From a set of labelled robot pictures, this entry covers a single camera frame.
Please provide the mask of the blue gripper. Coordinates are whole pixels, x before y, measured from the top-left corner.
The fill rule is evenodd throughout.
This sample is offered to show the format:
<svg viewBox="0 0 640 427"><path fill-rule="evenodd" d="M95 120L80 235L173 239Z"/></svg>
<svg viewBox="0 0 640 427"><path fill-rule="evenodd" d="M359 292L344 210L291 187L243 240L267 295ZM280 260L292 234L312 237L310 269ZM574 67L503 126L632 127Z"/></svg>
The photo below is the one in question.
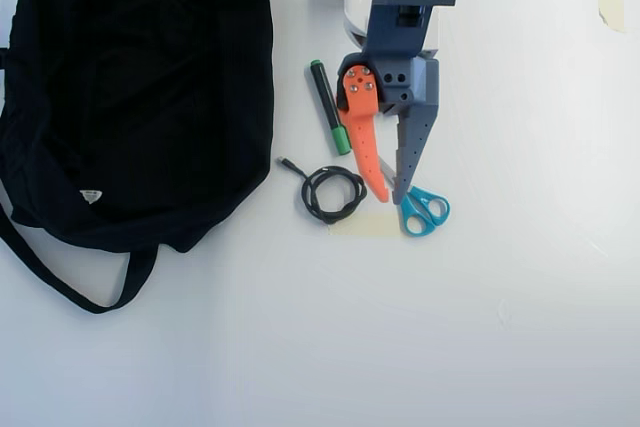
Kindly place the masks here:
<svg viewBox="0 0 640 427"><path fill-rule="evenodd" d="M389 190L378 158L374 117L398 116L393 202L409 190L439 108L438 48L427 47L440 0L372 0L357 52L339 67L337 107L357 168L382 203Z"/></svg>

